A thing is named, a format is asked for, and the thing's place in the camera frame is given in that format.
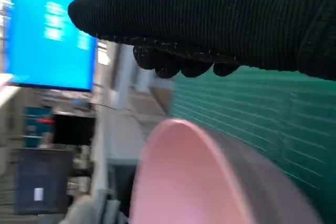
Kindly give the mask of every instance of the digital display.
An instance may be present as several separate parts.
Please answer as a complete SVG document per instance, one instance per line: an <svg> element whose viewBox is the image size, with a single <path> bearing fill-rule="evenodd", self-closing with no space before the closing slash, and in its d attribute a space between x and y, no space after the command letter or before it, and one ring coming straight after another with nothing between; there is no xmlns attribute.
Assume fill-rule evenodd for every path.
<svg viewBox="0 0 336 224"><path fill-rule="evenodd" d="M10 0L5 23L5 71L28 86L90 90L97 40L79 31L73 0Z"/></svg>

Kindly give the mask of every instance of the black monitor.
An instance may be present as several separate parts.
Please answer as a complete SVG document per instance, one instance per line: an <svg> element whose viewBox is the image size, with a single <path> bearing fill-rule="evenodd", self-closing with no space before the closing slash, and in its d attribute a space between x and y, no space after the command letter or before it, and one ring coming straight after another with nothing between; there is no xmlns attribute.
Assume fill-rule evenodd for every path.
<svg viewBox="0 0 336 224"><path fill-rule="evenodd" d="M15 214L64 214L73 153L68 150L18 150Z"/></svg>

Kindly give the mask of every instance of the green wall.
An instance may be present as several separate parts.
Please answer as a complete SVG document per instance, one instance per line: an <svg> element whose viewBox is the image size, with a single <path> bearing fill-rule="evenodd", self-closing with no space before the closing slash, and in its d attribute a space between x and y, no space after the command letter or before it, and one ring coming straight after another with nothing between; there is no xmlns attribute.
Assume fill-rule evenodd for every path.
<svg viewBox="0 0 336 224"><path fill-rule="evenodd" d="M254 147L336 223L336 82L245 67L176 82L172 116Z"/></svg>

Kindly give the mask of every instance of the black glove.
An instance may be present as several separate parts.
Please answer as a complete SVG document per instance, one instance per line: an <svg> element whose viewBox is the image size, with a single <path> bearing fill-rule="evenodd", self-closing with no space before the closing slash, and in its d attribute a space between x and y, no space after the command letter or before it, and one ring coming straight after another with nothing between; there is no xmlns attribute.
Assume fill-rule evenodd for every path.
<svg viewBox="0 0 336 224"><path fill-rule="evenodd" d="M162 78L245 65L336 80L336 0L75 0L68 13L94 37L134 45Z"/></svg>

